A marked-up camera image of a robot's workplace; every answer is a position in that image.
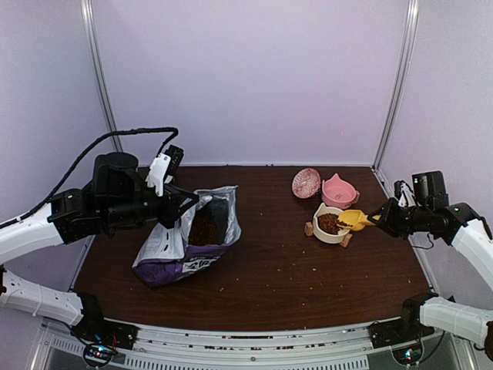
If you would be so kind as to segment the aluminium corner post left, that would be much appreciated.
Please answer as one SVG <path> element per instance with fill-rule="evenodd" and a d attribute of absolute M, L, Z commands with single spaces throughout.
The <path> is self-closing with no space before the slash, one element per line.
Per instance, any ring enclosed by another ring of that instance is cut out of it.
<path fill-rule="evenodd" d="M 96 90 L 102 107 L 103 117 L 106 123 L 106 129 L 110 133 L 117 131 L 116 121 L 112 111 L 112 105 L 109 97 L 109 91 L 104 75 L 102 57 L 99 50 L 99 43 L 94 18 L 94 8 L 91 0 L 82 0 L 81 2 L 82 21 L 86 31 L 89 52 L 92 60 L 92 68 L 96 78 Z"/>

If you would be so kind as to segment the aluminium corner post right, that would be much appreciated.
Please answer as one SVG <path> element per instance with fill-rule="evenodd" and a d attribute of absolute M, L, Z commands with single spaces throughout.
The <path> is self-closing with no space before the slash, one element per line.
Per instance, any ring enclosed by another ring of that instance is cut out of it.
<path fill-rule="evenodd" d="M 406 77 L 411 65 L 411 58 L 414 51 L 414 44 L 418 30 L 419 1 L 409 0 L 404 23 L 404 33 L 401 41 L 401 51 L 397 64 L 396 76 L 391 93 L 391 100 L 387 109 L 384 129 L 374 158 L 372 169 L 378 173 L 384 162 L 384 156 L 391 139 L 392 130 L 396 123 L 398 110 L 404 95 Z"/>

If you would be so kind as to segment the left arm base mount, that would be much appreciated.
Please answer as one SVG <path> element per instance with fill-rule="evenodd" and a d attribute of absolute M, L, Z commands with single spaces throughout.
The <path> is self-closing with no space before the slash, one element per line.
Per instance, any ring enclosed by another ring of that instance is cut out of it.
<path fill-rule="evenodd" d="M 106 319 L 92 294 L 78 293 L 77 297 L 82 302 L 82 319 L 70 326 L 70 333 L 83 344 L 82 359 L 89 367 L 100 369 L 119 349 L 133 349 L 139 330 L 135 325 Z"/>

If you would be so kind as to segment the yellow plastic food scoop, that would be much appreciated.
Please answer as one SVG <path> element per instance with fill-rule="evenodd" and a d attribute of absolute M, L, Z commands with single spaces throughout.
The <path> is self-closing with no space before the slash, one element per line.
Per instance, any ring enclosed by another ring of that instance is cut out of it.
<path fill-rule="evenodd" d="M 375 226 L 375 222 L 368 219 L 362 210 L 344 210 L 338 215 L 338 220 L 351 225 L 351 228 L 344 228 L 351 231 L 361 231 L 365 227 Z"/>

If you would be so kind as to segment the aluminium table edge rail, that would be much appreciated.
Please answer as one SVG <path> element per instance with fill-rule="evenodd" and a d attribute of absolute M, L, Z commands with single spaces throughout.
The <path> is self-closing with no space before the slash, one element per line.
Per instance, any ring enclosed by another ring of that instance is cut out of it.
<path fill-rule="evenodd" d="M 407 207 L 408 236 L 397 238 L 410 244 L 420 266 L 424 268 L 430 291 L 438 293 L 440 288 L 426 261 L 426 253 L 436 247 L 438 238 L 442 237 L 447 228 L 451 226 L 451 221 L 444 214 L 445 208 L 450 205 L 444 174 L 440 170 L 421 172 L 413 174 L 409 182 L 404 181 L 413 190 L 417 205 Z M 391 198 L 395 198 L 394 185 L 393 194 L 385 203 Z"/>

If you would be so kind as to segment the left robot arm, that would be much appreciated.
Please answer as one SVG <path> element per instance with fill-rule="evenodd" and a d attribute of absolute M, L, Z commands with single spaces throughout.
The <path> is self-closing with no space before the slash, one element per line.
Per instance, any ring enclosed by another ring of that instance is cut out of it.
<path fill-rule="evenodd" d="M 197 194 L 166 182 L 181 158 L 161 153 L 148 176 L 142 177 L 137 158 L 129 153 L 97 156 L 92 179 L 82 189 L 58 193 L 32 215 L 12 219 L 1 229 L 1 262 L 89 236 L 141 228 L 149 221 L 173 227 L 199 200 Z M 1 269 L 1 306 L 80 325 L 94 342 L 111 334 L 93 295 L 57 291 L 5 268 Z"/>

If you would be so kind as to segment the pink cat-ear pet bowl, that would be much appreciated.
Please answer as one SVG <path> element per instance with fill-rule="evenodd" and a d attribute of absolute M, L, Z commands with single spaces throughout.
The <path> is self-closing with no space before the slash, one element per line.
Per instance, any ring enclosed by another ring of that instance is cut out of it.
<path fill-rule="evenodd" d="M 357 191 L 355 188 L 335 173 L 330 179 L 323 180 L 322 201 L 329 207 L 347 209 L 357 201 Z"/>

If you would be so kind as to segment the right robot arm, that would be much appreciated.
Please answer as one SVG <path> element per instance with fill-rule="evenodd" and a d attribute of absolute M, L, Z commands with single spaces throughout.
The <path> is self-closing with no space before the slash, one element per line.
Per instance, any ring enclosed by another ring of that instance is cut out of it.
<path fill-rule="evenodd" d="M 369 214 L 368 220 L 392 237 L 424 232 L 441 239 L 465 257 L 488 286 L 492 286 L 492 232 L 486 219 L 467 203 L 450 204 L 439 170 L 412 176 L 411 202 L 403 204 L 405 182 L 395 196 Z M 492 312 L 449 301 L 437 294 L 420 294 L 402 304 L 395 334 L 411 340 L 423 328 L 437 328 L 492 352 Z"/>

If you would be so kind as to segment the brown kibble in scoop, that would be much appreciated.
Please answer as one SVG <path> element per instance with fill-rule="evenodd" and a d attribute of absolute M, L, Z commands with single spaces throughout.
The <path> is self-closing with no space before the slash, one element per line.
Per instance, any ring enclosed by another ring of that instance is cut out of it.
<path fill-rule="evenodd" d="M 337 226 L 338 226 L 338 227 L 342 227 L 342 228 L 351 228 L 351 225 L 349 225 L 349 224 L 347 224 L 347 223 L 343 222 L 342 220 L 338 220 L 338 221 L 337 221 Z"/>

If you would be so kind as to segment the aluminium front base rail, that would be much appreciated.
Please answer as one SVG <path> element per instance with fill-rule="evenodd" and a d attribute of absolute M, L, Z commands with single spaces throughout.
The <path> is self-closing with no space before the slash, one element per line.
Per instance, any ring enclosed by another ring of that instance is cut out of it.
<path fill-rule="evenodd" d="M 376 347 L 367 323 L 289 331 L 197 331 L 138 325 L 131 349 L 108 369 L 406 369 L 406 349 L 422 347 L 416 369 L 476 369 L 472 346 L 436 331 L 416 341 Z"/>

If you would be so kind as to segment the brown kibble in cream bowl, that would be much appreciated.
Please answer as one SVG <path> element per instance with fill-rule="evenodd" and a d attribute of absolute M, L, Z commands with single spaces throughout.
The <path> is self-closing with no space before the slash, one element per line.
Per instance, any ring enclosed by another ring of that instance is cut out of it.
<path fill-rule="evenodd" d="M 317 217 L 318 227 L 327 234 L 338 234 L 342 227 L 337 226 L 336 214 L 321 214 Z"/>

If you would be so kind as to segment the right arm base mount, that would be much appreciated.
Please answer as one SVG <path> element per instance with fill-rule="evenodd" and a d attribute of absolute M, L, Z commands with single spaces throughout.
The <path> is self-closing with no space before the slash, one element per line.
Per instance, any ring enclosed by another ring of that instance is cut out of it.
<path fill-rule="evenodd" d="M 435 293 L 423 293 L 406 299 L 401 305 L 401 315 L 390 321 L 375 321 L 368 326 L 374 349 L 390 347 L 394 360 L 407 368 L 417 366 L 424 359 L 422 339 L 434 334 L 434 329 L 420 322 L 421 306 Z"/>

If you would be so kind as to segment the purple pet food bag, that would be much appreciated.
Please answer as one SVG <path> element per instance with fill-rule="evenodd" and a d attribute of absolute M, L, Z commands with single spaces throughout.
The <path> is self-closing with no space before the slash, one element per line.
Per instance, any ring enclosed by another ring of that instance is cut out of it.
<path fill-rule="evenodd" d="M 199 201 L 171 229 L 157 224 L 132 263 L 150 288 L 161 288 L 218 261 L 241 237 L 237 186 L 197 190 Z"/>

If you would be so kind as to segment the aluminium corner post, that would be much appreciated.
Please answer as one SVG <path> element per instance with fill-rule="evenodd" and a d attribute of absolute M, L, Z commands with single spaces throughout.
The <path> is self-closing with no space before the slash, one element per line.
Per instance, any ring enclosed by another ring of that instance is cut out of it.
<path fill-rule="evenodd" d="M 112 111 L 112 105 L 109 97 L 109 91 L 104 75 L 102 57 L 99 50 L 99 43 L 94 18 L 94 8 L 91 0 L 82 0 L 81 2 L 82 21 L 86 31 L 89 52 L 92 60 L 92 68 L 96 78 L 96 90 L 102 107 L 103 117 L 106 123 L 106 129 L 110 133 L 117 131 L 116 121 Z"/>
<path fill-rule="evenodd" d="M 419 1 L 409 0 L 404 23 L 404 33 L 401 41 L 401 51 L 397 64 L 396 76 L 391 93 L 391 100 L 387 109 L 384 129 L 374 158 L 372 169 L 378 173 L 384 162 L 384 156 L 391 139 L 392 130 L 396 123 L 398 110 L 404 95 L 406 77 L 411 65 L 411 58 L 414 51 L 414 44 L 418 30 Z"/>

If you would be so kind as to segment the wooden stand under cream bowl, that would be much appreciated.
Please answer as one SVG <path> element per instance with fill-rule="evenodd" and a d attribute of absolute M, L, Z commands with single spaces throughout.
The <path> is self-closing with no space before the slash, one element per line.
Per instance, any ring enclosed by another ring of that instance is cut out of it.
<path fill-rule="evenodd" d="M 304 225 L 304 233 L 307 237 L 316 237 L 319 241 L 342 247 L 347 247 L 350 243 L 353 234 L 348 230 L 340 230 L 336 234 L 329 234 L 318 227 L 317 223 L 306 222 Z"/>

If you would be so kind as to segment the brown kibble in bag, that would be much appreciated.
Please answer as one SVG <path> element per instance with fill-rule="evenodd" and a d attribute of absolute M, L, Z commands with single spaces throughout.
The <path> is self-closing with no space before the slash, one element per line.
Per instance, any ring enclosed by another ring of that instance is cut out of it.
<path fill-rule="evenodd" d="M 193 246 L 206 246 L 216 239 L 216 224 L 210 217 L 198 216 L 193 220 L 189 233 L 189 244 Z"/>

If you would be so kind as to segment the cream cat-ear pet bowl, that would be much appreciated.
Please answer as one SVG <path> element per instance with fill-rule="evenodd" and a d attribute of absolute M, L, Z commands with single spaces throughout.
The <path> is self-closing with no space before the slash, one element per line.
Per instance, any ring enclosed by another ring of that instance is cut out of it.
<path fill-rule="evenodd" d="M 321 203 L 313 217 L 314 236 L 325 244 L 346 244 L 352 234 L 338 221 L 342 210 Z"/>

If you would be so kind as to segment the red patterned ceramic bowl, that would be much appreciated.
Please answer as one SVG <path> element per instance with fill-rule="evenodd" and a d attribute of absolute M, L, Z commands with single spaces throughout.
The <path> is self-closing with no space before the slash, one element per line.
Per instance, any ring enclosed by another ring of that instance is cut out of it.
<path fill-rule="evenodd" d="M 320 189 L 320 174 L 314 168 L 304 168 L 293 178 L 291 190 L 299 199 L 308 199 L 314 196 Z"/>

